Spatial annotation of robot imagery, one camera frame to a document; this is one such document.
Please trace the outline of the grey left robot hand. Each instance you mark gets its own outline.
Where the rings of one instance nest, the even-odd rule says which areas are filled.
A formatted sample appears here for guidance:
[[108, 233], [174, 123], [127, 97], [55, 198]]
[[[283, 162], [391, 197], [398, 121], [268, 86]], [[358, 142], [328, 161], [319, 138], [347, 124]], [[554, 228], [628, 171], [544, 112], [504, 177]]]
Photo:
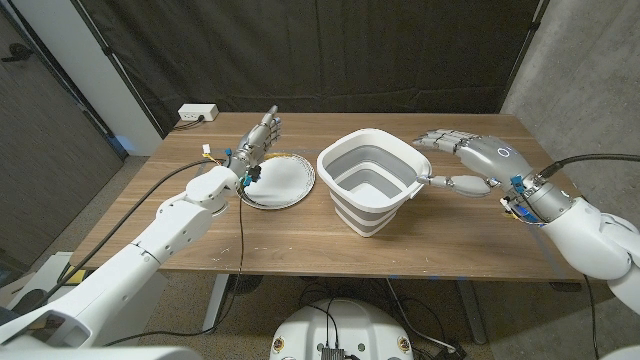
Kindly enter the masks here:
[[224, 166], [231, 169], [244, 186], [257, 182], [261, 174], [260, 164], [280, 138], [280, 133], [278, 106], [273, 105], [262, 120], [241, 138], [237, 149], [228, 156]]

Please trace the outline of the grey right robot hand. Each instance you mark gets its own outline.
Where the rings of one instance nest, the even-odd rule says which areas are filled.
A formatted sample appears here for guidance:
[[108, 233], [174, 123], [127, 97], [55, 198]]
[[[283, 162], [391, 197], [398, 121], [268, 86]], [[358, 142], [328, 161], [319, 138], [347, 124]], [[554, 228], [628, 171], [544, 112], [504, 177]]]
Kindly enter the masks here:
[[422, 174], [416, 177], [418, 182], [471, 198], [500, 189], [505, 212], [524, 223], [544, 226], [573, 205], [567, 193], [544, 181], [520, 152], [495, 136], [438, 129], [419, 136], [413, 144], [453, 154], [473, 172], [459, 176]]

